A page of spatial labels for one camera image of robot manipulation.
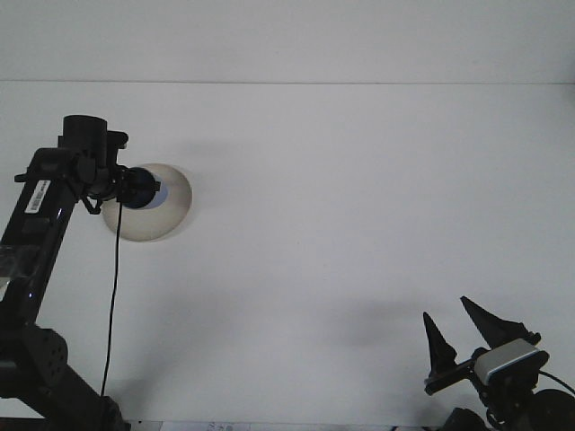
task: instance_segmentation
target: robotic arm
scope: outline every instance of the robotic arm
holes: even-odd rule
[[[575,429],[575,399],[568,393],[544,390],[536,394],[541,367],[549,354],[535,345],[538,333],[523,323],[504,321],[463,296],[464,308],[491,350],[480,347],[461,364],[456,351],[435,322],[423,314],[429,341],[431,372],[425,392],[432,395],[461,380],[469,380],[487,408],[487,419],[500,431],[567,431]],[[468,409],[455,409],[442,431],[487,431],[482,419]]]
[[[143,207],[159,189],[149,172],[116,163],[127,142],[103,119],[65,117],[57,148],[39,149],[15,179],[24,187],[0,241],[0,396],[38,411],[50,431],[129,430],[118,405],[67,364],[64,339],[35,324],[75,204],[91,214],[113,198]]]

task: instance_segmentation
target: barcode label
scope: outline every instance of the barcode label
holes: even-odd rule
[[[26,214],[36,214],[40,211],[42,201],[46,196],[46,192],[48,191],[49,186],[50,180],[38,181],[38,184],[36,184],[36,189],[34,189],[34,193],[32,194],[32,198],[30,199],[30,202],[28,202],[28,206],[24,211]]]

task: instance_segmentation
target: power cord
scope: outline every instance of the power cord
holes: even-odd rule
[[[563,380],[555,377],[553,374],[546,373],[545,371],[539,370],[540,375],[544,375],[545,377],[549,377],[551,380],[555,380],[558,384],[560,384],[565,389],[569,390],[573,395],[575,395],[575,389],[571,388],[566,382]]]
[[[119,230],[122,226],[122,208],[124,206],[119,203],[118,211],[118,228],[116,229],[116,251],[115,251],[115,265],[114,265],[114,289],[111,294],[110,305],[110,323],[108,325],[108,353],[106,354],[106,366],[104,367],[104,378],[102,381],[102,391],[100,395],[103,397],[106,390],[106,381],[108,380],[108,371],[110,370],[110,356],[111,356],[111,330],[114,322],[114,307],[116,305],[116,292],[118,291],[118,267],[119,267]]]

